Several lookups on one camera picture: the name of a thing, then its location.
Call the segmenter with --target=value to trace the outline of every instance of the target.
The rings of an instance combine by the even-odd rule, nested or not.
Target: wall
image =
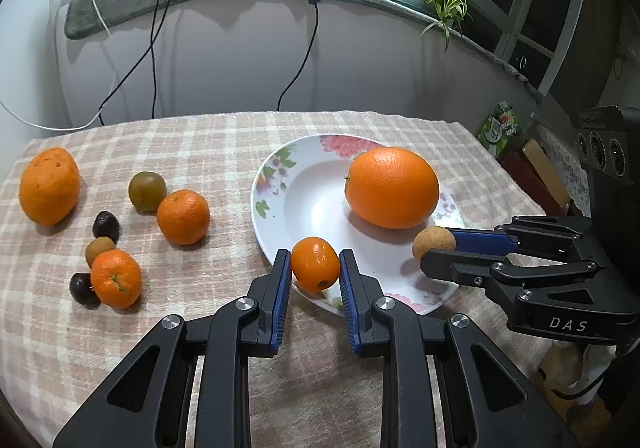
[[[622,63],[618,59],[614,63],[598,106],[615,104],[640,108],[640,60],[634,62],[632,59],[630,44],[634,46],[640,58],[640,20],[630,8],[627,8],[620,24],[620,53],[627,57],[627,61]]]
[[[56,0],[3,0],[0,3],[0,98],[18,115],[44,126],[66,127],[49,32]],[[47,131],[14,120],[0,108],[0,180],[30,139]]]
[[[61,77],[74,124],[91,119],[106,96],[112,69],[122,77],[148,47],[151,14],[84,40],[58,23]],[[502,66],[464,42],[443,53],[438,30],[359,4],[322,0],[319,30],[283,110],[374,110],[460,121],[478,131],[498,101],[526,119],[535,102]],[[305,55],[315,15],[306,0],[194,0],[170,9],[159,38],[157,116],[275,110]],[[104,111],[107,124],[148,119],[150,59]]]

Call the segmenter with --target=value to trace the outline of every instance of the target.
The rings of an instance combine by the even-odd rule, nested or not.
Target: tablecloth
[[[457,123],[371,112],[234,113],[31,141],[0,189],[0,388],[44,447],[159,319],[211,314],[269,271],[251,225],[250,187],[272,150],[313,133],[362,135],[422,155],[469,227],[491,229],[511,215],[542,214]],[[82,188],[71,216],[44,229],[24,216],[17,189],[26,164],[52,146],[73,155]],[[127,185],[143,170],[162,174],[170,190],[190,188],[208,200],[212,224],[202,246],[171,245],[152,215],[134,210]],[[118,246],[143,272],[140,304],[127,311],[88,310],[68,293],[70,276],[86,271],[84,248],[104,209],[120,219]],[[436,313],[452,311],[469,314],[525,373],[545,354],[548,341],[508,331],[504,314],[482,290],[460,288]],[[280,354],[250,360],[254,447],[378,446],[382,365],[379,358],[354,357],[343,320],[292,291]],[[195,392],[187,446],[196,399]],[[442,429],[438,435],[443,446]]]

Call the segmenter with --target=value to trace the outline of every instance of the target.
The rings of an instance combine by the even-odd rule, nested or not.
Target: orange
[[[64,148],[49,148],[39,153],[20,177],[20,207],[36,224],[60,222],[78,203],[79,195],[78,166]]]
[[[298,285],[307,291],[331,287],[340,276],[340,261],[326,240],[307,237],[291,250],[291,270]]]
[[[425,221],[440,196],[429,163],[404,148],[375,148],[356,157],[344,195],[361,219],[387,229],[406,229]]]
[[[91,266],[91,285],[102,303],[124,309],[142,291],[140,266],[124,251],[105,251],[95,257]]]
[[[202,195],[191,190],[179,190],[164,198],[158,206],[156,218],[167,240],[189,245],[204,237],[211,214]]]

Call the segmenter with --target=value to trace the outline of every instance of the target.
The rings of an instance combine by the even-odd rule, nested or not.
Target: camera lens
[[[591,134],[591,150],[593,151],[593,158],[599,168],[604,167],[604,146],[602,145],[602,139],[600,136]]]
[[[625,154],[622,151],[622,146],[615,139],[612,139],[609,144],[609,151],[611,152],[611,163],[616,174],[623,175],[625,173]]]
[[[580,147],[580,156],[586,159],[589,155],[589,147],[587,146],[587,139],[581,133],[578,134],[578,147]]]

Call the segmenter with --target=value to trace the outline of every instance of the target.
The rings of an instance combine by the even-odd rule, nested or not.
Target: white plate
[[[383,229],[355,215],[344,197],[344,177],[354,158],[378,142],[352,135],[310,135],[272,153],[255,176],[251,190],[251,220],[267,259],[291,250],[305,237],[321,237],[337,253],[352,249],[362,274],[378,279],[383,292],[409,304],[418,314],[440,307],[458,287],[427,278],[411,253],[415,235],[425,225],[465,227],[458,208],[440,185],[438,206],[423,225]],[[340,285],[309,293],[292,285],[314,304],[342,314]]]

